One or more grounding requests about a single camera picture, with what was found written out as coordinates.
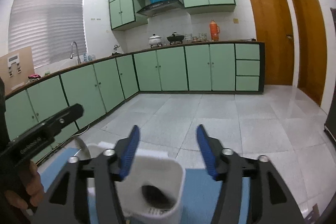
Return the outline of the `person's left hand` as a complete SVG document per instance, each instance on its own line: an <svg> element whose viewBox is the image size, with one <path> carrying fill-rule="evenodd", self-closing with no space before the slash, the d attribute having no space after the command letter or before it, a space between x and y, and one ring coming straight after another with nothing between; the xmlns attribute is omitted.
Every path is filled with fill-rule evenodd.
<svg viewBox="0 0 336 224"><path fill-rule="evenodd" d="M22 166L18 169L18 177L25 186L26 193L29 195L29 203L33 207L38 207L43 201L45 192L41 182L41 176L38 173L37 165L31 160L29 165ZM5 198L10 205L18 209L26 210L29 204L17 193L12 190L5 191Z"/></svg>

